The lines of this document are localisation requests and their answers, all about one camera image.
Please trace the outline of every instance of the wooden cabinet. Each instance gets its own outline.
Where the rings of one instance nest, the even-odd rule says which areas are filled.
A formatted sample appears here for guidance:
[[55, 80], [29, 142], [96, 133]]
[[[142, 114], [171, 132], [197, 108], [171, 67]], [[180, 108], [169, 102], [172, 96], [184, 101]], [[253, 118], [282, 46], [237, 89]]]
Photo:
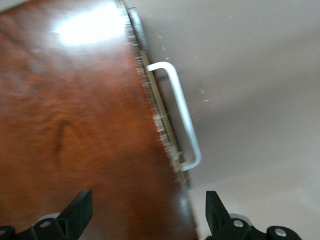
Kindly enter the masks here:
[[0, 226], [92, 190], [83, 239], [195, 240], [124, 4], [33, 0], [0, 14]]

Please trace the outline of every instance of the black mechanical part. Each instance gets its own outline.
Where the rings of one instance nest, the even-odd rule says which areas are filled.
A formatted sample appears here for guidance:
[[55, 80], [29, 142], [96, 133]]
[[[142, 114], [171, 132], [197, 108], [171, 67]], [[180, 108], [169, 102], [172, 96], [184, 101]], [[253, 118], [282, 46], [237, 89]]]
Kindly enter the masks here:
[[231, 218], [215, 191], [206, 192], [205, 217], [212, 234], [206, 240], [301, 240], [287, 227], [270, 226], [263, 233], [243, 219]]
[[29, 229], [15, 233], [0, 227], [0, 240], [78, 240], [93, 216], [92, 192], [81, 191], [57, 218], [45, 218]]

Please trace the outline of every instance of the gray floor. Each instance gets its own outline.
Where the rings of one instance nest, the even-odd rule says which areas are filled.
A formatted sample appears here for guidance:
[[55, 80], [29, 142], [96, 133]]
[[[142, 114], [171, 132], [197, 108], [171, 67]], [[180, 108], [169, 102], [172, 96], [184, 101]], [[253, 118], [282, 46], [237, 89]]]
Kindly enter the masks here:
[[[320, 235], [320, 1], [126, 0], [154, 62], [175, 65], [203, 154], [190, 171], [199, 234], [205, 192], [261, 231]], [[172, 91], [161, 88], [189, 158]]]

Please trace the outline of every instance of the screw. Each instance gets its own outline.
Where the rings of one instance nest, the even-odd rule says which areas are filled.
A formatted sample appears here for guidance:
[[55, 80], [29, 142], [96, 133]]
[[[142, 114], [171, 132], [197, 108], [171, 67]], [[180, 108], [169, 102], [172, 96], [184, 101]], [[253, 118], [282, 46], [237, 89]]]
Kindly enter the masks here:
[[237, 228], [242, 228], [244, 226], [244, 223], [240, 220], [234, 220], [233, 225], [235, 225]]
[[43, 223], [40, 224], [40, 228], [43, 229], [43, 228], [45, 228], [45, 227], [48, 227], [50, 224], [51, 224], [51, 222], [45, 221], [45, 222], [43, 222]]
[[281, 229], [281, 228], [276, 228], [274, 230], [275, 234], [277, 234], [280, 237], [286, 237], [287, 233], [285, 232], [285, 230]]

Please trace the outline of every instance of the drawer handle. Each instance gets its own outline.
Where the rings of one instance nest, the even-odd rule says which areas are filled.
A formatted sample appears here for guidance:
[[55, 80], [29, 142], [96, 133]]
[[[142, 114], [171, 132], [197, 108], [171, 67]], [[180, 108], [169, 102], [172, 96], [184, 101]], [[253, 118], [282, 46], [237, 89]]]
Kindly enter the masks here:
[[166, 61], [153, 63], [147, 66], [148, 71], [154, 71], [157, 69], [164, 69], [169, 76], [173, 94], [182, 119], [183, 127], [193, 150], [194, 159], [192, 160], [192, 162], [187, 161], [182, 163], [181, 165], [181, 170], [187, 171], [197, 166], [201, 161], [201, 151], [196, 137], [195, 129], [191, 121], [184, 92], [182, 90], [175, 67], [171, 63]]

